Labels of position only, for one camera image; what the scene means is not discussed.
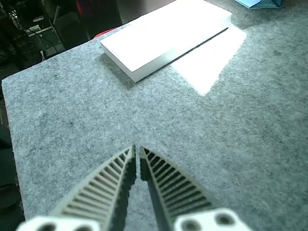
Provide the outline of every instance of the white rectangular box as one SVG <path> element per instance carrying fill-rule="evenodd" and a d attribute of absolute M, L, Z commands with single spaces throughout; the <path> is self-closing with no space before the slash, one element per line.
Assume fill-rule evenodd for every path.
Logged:
<path fill-rule="evenodd" d="M 208 40 L 231 13 L 204 0 L 176 0 L 101 40 L 105 53 L 134 81 Z"/>

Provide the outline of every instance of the gray felt mat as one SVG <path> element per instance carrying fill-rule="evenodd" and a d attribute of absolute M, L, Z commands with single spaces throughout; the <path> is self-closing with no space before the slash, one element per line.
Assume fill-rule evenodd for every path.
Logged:
<path fill-rule="evenodd" d="M 308 2 L 211 2 L 246 37 L 208 93 L 172 65 L 134 84 L 98 39 L 2 82 L 27 218 L 134 143 L 177 162 L 254 230 L 307 230 Z M 140 180 L 126 230 L 157 230 Z"/>

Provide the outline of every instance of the blue object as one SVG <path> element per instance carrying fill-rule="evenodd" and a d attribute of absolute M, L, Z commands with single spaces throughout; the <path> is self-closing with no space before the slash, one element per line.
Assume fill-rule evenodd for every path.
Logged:
<path fill-rule="evenodd" d="M 236 0 L 239 4 L 248 9 L 274 8 L 284 7 L 283 0 Z"/>

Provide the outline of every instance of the screw hole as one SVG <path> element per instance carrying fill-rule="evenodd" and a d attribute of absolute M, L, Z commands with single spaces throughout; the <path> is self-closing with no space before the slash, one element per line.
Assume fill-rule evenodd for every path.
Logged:
<path fill-rule="evenodd" d="M 182 223 L 183 231 L 199 231 L 201 230 L 200 224 L 195 220 L 186 220 Z"/>
<path fill-rule="evenodd" d="M 75 229 L 74 231 L 92 231 L 92 228 L 89 226 L 81 226 Z"/>
<path fill-rule="evenodd" d="M 55 224 L 47 223 L 39 227 L 37 231 L 54 231 L 56 229 Z"/>
<path fill-rule="evenodd" d="M 219 214 L 218 216 L 216 216 L 216 222 L 221 225 L 234 224 L 233 218 L 227 214 Z"/>

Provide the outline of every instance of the table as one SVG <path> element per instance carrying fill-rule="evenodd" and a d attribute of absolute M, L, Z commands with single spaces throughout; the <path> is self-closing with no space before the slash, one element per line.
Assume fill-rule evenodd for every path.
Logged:
<path fill-rule="evenodd" d="M 255 231 L 308 227 L 308 3 L 249 11 L 211 2 L 233 12 L 242 36 L 227 36 L 233 57 L 214 49 L 211 63 L 201 46 L 134 84 L 103 53 L 101 37 L 2 82 L 26 218 L 48 214 L 135 144 L 175 161 Z M 126 230 L 157 230 L 140 179 Z"/>

